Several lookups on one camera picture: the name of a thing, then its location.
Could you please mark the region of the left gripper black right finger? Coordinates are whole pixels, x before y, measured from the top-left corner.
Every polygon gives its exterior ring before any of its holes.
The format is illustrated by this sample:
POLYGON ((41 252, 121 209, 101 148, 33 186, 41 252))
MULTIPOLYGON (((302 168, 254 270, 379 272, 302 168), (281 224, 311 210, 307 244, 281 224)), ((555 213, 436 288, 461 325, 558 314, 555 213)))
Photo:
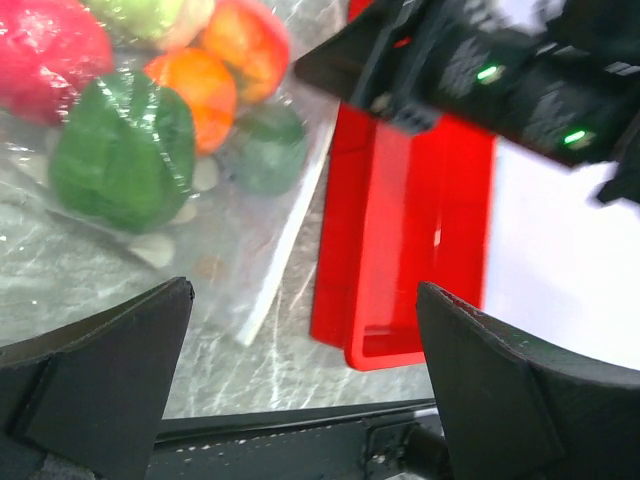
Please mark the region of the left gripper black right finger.
POLYGON ((457 479, 636 479, 639 373, 571 352, 433 283, 417 317, 457 479))

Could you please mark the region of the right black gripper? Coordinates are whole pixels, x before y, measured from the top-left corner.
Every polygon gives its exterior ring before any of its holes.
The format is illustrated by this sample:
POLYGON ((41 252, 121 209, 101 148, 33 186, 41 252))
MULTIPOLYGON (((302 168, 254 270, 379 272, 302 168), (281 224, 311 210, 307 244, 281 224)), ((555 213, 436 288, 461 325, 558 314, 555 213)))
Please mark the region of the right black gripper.
POLYGON ((373 1, 338 33, 294 62, 303 83, 408 134, 441 113, 415 86, 448 20, 495 26, 493 1, 373 1))

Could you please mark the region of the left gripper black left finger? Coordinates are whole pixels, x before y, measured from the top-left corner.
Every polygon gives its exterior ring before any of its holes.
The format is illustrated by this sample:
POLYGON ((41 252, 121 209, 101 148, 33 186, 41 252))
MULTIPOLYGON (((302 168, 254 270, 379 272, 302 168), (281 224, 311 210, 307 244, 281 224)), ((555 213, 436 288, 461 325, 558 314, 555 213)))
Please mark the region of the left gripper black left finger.
POLYGON ((143 478, 193 301, 176 277, 2 347, 2 478, 35 478, 49 456, 100 479, 143 478))

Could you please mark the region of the green lime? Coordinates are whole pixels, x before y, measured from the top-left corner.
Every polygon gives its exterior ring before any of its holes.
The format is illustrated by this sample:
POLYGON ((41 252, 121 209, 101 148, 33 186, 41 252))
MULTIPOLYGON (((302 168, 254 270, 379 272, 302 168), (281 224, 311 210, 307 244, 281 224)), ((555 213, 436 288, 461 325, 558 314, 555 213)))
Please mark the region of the green lime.
POLYGON ((279 196, 296 184, 309 142, 292 106, 268 103, 238 118, 227 146, 231 176, 241 188, 279 196))

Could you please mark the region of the orange fruit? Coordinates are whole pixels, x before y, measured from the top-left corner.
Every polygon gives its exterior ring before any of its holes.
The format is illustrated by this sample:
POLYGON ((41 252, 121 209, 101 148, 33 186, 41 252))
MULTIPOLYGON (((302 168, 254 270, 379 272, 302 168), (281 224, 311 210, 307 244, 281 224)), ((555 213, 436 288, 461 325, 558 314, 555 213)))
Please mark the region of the orange fruit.
POLYGON ((144 72, 175 90, 189 106, 199 155, 211 154, 223 144, 235 119, 238 94, 233 76, 219 58, 187 47, 154 58, 144 72))

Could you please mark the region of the green bell pepper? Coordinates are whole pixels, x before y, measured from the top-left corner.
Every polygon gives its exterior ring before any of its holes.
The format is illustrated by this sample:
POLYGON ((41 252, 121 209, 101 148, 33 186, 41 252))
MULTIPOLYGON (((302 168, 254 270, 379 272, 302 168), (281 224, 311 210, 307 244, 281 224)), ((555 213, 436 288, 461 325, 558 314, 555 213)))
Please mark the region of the green bell pepper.
POLYGON ((195 130, 184 100, 141 71, 100 76, 68 115, 48 167, 70 212, 141 234, 172 220, 192 189, 195 130))

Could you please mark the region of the clear zip top bag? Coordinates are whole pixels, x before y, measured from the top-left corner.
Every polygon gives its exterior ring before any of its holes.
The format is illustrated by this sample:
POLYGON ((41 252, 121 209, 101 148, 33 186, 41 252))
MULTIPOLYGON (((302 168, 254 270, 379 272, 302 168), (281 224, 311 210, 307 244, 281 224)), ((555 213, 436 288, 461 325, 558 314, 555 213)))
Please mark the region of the clear zip top bag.
POLYGON ((5 1, 1 336, 188 278, 193 323, 254 340, 337 106, 293 64, 339 1, 5 1))

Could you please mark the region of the light green apple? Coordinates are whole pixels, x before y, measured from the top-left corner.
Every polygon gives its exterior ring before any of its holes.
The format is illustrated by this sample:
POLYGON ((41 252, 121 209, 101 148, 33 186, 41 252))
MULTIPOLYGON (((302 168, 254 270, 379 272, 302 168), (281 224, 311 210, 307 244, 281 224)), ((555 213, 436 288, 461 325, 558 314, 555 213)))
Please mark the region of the light green apple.
POLYGON ((186 47, 208 25, 214 0, 83 1, 111 33, 159 50, 186 47))

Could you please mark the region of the red apple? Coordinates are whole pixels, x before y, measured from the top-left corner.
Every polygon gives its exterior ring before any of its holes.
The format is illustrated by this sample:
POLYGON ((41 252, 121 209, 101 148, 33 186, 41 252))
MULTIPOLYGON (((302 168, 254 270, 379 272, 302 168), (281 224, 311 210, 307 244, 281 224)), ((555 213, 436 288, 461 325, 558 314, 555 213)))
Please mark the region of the red apple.
POLYGON ((78 1, 1 3, 1 107, 57 125, 84 88, 114 69, 110 38, 78 1))

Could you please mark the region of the red tomato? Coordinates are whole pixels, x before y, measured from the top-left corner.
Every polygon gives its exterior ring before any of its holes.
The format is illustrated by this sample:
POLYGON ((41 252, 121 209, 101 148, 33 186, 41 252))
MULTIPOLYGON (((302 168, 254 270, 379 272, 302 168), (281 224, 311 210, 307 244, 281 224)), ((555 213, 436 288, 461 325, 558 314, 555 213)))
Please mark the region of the red tomato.
POLYGON ((199 44, 231 69, 239 97, 247 104, 272 96, 288 70, 288 32, 259 1, 217 2, 199 44))

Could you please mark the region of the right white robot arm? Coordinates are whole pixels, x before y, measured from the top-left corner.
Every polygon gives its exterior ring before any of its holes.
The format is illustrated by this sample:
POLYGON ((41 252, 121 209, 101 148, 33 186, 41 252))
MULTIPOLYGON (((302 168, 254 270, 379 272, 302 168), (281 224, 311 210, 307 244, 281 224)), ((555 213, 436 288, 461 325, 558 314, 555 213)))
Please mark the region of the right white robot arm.
POLYGON ((375 1, 294 73, 411 135, 448 114, 568 167, 615 163, 598 201, 637 201, 638 3, 540 1, 536 13, 529 32, 486 1, 375 1))

